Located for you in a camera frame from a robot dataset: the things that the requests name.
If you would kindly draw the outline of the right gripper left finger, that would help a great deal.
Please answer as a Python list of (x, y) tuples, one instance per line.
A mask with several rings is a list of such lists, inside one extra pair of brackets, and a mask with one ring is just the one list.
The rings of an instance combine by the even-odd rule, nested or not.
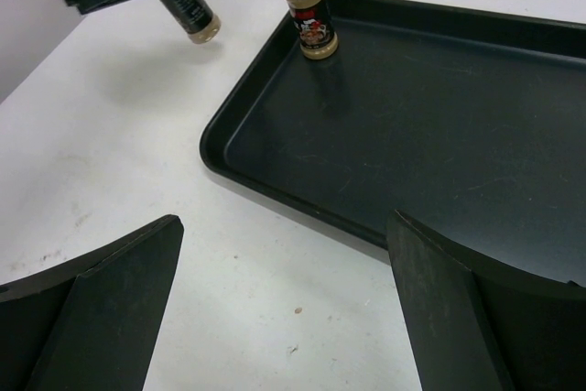
[(1, 287), (4, 390), (140, 390), (184, 227), (165, 215)]

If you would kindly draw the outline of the black-capped spice jar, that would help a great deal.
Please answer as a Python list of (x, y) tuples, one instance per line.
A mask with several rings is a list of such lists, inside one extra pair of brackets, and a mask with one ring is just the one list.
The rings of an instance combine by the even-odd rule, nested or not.
[(324, 60), (339, 46), (327, 0), (286, 0), (303, 55)]
[(194, 44), (211, 41), (220, 31), (221, 20), (205, 0), (159, 0)]

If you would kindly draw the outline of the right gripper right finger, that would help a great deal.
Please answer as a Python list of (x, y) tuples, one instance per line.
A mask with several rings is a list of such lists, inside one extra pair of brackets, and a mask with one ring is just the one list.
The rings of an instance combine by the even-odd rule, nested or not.
[(386, 241), (422, 389), (584, 389), (583, 286), (501, 263), (401, 211)]

